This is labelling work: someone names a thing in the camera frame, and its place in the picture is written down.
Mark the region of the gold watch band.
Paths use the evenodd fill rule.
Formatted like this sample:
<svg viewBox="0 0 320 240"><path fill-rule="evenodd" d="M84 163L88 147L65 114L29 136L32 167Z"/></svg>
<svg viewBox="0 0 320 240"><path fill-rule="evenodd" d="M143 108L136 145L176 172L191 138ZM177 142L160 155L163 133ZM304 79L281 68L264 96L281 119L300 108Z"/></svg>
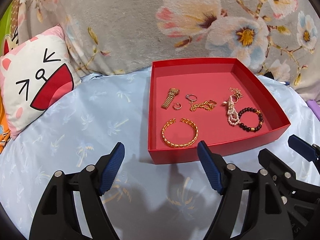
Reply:
<svg viewBox="0 0 320 240"><path fill-rule="evenodd" d="M167 98L165 99L165 101L163 102L161 107L163 109L167 109L170 106L170 104L172 103L172 101L175 98L175 96L177 96L179 93L180 93L180 90L177 89L177 88L169 89Z"/></svg>

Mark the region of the red cardboard tray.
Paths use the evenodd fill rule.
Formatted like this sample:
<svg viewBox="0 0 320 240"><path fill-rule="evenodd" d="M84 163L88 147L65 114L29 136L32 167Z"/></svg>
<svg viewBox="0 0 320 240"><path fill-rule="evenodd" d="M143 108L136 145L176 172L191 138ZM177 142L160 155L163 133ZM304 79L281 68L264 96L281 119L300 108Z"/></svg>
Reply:
<svg viewBox="0 0 320 240"><path fill-rule="evenodd" d="M171 88L180 93L167 109ZM174 103L182 108L173 109ZM187 118L199 128L194 144L170 148L161 129L170 119ZM192 58L155 61L151 69L148 151L156 164L196 161L196 146L226 156L277 140L290 126L283 109L261 81L239 60Z"/></svg>

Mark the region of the gold hoop earring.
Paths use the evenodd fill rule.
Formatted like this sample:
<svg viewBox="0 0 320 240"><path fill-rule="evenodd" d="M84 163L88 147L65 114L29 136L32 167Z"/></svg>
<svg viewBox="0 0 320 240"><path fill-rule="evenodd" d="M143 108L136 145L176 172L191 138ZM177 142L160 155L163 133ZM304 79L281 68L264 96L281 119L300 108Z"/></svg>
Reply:
<svg viewBox="0 0 320 240"><path fill-rule="evenodd" d="M182 108L182 105L180 103L174 103L174 105L172 106L174 110L178 111Z"/></svg>

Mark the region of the light blue palm bedsheet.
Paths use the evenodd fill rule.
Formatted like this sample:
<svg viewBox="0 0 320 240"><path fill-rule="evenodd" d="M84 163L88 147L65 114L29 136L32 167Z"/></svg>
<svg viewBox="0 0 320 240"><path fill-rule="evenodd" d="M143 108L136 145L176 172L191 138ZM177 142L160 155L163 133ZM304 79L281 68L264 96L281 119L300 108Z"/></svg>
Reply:
<svg viewBox="0 0 320 240"><path fill-rule="evenodd" d="M149 69L89 75L1 154L1 204L28 237L55 171L79 172L125 145L125 159L103 205L121 239L203 239L220 196L199 162L155 165L148 153Z"/></svg>

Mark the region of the grey floral blanket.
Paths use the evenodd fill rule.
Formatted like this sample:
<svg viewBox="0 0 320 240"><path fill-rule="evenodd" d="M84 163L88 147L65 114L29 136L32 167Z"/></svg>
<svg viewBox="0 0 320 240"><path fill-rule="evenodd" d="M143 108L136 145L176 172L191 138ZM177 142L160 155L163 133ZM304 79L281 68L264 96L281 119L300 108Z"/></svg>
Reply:
<svg viewBox="0 0 320 240"><path fill-rule="evenodd" d="M20 0L20 42L55 25L81 76L232 57L319 99L319 16L308 0Z"/></svg>

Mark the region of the blue white pen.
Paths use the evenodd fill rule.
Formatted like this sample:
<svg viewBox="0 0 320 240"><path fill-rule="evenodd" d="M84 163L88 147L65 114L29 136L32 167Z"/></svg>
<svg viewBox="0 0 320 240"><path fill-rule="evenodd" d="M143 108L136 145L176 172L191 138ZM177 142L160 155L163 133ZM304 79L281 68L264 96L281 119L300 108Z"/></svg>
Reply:
<svg viewBox="0 0 320 240"><path fill-rule="evenodd" d="M281 83L282 85L285 85L285 86L289 86L290 83L287 82L287 81L278 81L279 83Z"/></svg>

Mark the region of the white cartoon face pillow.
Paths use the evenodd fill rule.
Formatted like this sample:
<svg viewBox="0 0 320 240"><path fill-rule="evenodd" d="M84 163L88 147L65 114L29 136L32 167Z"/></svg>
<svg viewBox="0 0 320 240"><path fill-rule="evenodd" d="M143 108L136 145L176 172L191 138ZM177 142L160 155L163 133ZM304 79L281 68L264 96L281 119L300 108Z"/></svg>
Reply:
<svg viewBox="0 0 320 240"><path fill-rule="evenodd" d="M1 96L12 139L80 83L59 25L2 56Z"/></svg>

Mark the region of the purple book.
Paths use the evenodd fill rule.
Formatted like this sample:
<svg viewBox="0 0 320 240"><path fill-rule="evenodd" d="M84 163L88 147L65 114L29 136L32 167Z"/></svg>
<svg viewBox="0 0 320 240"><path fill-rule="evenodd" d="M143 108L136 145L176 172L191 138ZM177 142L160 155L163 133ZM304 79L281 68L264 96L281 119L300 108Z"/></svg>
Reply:
<svg viewBox="0 0 320 240"><path fill-rule="evenodd" d="M317 119L320 120L320 105L315 100L308 100L306 103Z"/></svg>

